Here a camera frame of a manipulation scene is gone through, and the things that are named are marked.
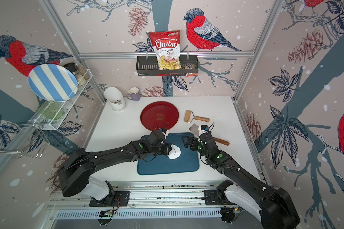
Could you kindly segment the wooden rolling pin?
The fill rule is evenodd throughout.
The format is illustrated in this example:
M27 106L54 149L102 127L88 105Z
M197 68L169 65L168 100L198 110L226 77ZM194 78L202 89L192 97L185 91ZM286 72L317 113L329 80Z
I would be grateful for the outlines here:
M203 122L210 122L209 118L196 116L191 110L187 110L184 116L184 122L191 123L193 120L203 121Z

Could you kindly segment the white dough piece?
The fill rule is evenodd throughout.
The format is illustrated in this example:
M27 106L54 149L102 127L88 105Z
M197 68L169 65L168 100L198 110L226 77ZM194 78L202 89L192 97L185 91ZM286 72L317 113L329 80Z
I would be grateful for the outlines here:
M171 144L171 149L168 152L169 159L177 159L181 155L181 150L178 146Z

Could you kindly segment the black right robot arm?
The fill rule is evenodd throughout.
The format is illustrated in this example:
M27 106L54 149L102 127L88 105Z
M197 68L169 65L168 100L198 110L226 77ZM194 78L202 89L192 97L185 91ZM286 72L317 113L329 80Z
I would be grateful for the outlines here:
M247 172L231 155L220 150L210 132L199 138L183 136L185 148L205 157L212 169L227 177L221 191L227 201L257 218L265 229L295 229L300 217L289 193L274 188Z

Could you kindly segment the teal plastic tray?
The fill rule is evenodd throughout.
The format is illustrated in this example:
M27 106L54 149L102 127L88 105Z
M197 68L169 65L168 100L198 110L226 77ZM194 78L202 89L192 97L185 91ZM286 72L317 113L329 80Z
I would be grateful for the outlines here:
M198 153L184 147L184 136L194 137L194 134L187 132L174 133L169 134L166 138L167 143L180 148L181 155L177 159L169 159L167 156L148 156L145 161L138 161L137 173L145 176L197 171L200 167Z

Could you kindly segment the metal spatula wooden handle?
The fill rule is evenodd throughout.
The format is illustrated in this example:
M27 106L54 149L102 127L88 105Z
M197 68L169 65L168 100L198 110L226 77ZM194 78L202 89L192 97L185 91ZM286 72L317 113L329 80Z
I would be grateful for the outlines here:
M195 135L195 136L200 136L200 128L201 126L198 126L196 124L192 124L190 127L189 127L189 130ZM230 143L228 141L225 141L225 140L222 140L220 138L217 138L217 137L214 137L215 141L218 142L218 143L221 143L223 145L226 145L226 146L229 146Z

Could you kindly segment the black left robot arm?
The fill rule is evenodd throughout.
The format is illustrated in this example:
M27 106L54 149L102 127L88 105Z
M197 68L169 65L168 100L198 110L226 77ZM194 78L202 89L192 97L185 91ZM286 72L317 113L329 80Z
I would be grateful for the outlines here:
M166 142L168 134L168 130L162 128L152 131L147 138L131 141L120 148L98 152L78 149L58 171L63 196L82 194L98 201L113 196L110 184L92 177L92 174L120 163L143 160L150 155L177 156L178 147Z

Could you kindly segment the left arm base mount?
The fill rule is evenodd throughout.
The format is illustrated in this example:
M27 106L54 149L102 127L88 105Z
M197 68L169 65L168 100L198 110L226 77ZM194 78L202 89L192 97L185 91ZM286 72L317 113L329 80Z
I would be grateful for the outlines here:
M112 185L106 181L110 193L102 200L91 197L90 207L127 207L130 199L130 191L114 191Z

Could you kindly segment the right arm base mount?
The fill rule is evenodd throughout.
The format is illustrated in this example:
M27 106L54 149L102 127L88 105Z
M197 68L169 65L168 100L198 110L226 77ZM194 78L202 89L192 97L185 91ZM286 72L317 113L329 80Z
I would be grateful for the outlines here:
M204 190L204 196L201 200L204 200L207 206L235 205L235 203L230 202L225 195L226 189L231 185L233 185L232 181L225 180L220 183L216 189Z

